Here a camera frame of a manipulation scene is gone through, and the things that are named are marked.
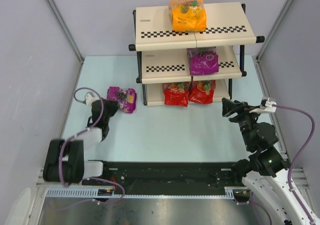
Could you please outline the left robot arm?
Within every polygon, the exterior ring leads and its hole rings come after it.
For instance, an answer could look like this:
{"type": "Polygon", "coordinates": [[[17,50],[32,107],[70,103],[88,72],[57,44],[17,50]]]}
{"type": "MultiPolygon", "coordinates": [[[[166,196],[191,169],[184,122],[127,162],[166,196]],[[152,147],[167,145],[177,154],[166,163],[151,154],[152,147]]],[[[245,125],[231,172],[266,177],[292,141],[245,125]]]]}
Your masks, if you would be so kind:
{"type": "Polygon", "coordinates": [[[71,138],[51,140],[42,172],[43,179],[65,186],[80,183],[85,177],[85,149],[105,140],[110,131],[110,118],[118,109],[117,101],[95,100],[91,103],[91,116],[84,130],[71,138]]]}

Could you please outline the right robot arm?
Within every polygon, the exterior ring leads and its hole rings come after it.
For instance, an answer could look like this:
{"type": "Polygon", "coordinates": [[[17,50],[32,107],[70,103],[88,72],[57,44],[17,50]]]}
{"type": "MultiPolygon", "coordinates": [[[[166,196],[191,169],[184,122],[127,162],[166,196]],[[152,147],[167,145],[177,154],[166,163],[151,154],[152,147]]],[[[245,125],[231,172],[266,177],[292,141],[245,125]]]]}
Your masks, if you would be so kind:
{"type": "Polygon", "coordinates": [[[296,186],[292,177],[294,161],[283,158],[275,148],[279,139],[274,125],[259,122],[261,114],[273,114],[280,107],[269,97],[258,106],[222,98],[222,116],[239,125],[248,159],[241,159],[231,170],[250,190],[248,204],[260,207],[271,225],[318,225],[320,218],[296,186]]]}

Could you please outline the orange mango gummy bag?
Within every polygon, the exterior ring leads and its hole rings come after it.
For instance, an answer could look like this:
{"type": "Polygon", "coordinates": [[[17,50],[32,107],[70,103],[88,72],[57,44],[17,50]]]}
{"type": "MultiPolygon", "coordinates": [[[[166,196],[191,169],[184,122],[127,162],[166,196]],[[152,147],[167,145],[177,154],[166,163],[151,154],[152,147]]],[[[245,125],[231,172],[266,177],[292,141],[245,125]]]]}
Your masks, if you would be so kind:
{"type": "Polygon", "coordinates": [[[207,27],[204,0],[171,0],[168,12],[174,31],[203,32],[207,27]]]}

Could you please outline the red fruit gummy bag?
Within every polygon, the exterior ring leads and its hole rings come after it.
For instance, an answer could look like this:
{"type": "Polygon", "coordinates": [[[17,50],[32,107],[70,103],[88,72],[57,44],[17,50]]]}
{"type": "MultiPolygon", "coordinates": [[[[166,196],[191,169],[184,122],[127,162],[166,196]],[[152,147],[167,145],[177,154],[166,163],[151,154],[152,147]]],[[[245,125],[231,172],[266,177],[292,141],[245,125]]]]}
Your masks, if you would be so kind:
{"type": "Polygon", "coordinates": [[[212,104],[215,89],[215,80],[192,81],[188,100],[196,104],[212,104]]]}
{"type": "Polygon", "coordinates": [[[168,82],[162,84],[164,104],[187,107],[189,104],[190,82],[168,82]]]}

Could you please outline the purple grape gummy bag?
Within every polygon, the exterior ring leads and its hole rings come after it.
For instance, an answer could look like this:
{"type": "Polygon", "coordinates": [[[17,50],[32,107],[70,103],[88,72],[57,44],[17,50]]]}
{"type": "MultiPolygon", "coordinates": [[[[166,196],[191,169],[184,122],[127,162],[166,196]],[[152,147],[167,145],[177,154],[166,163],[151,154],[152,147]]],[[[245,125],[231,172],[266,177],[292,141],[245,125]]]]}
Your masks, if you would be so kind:
{"type": "Polygon", "coordinates": [[[107,100],[118,102],[120,110],[132,114],[137,106],[137,93],[133,88],[122,89],[117,86],[110,86],[107,90],[107,100]]]}
{"type": "Polygon", "coordinates": [[[216,47],[188,48],[186,54],[191,76],[204,76],[219,72],[219,55],[216,47]]]}

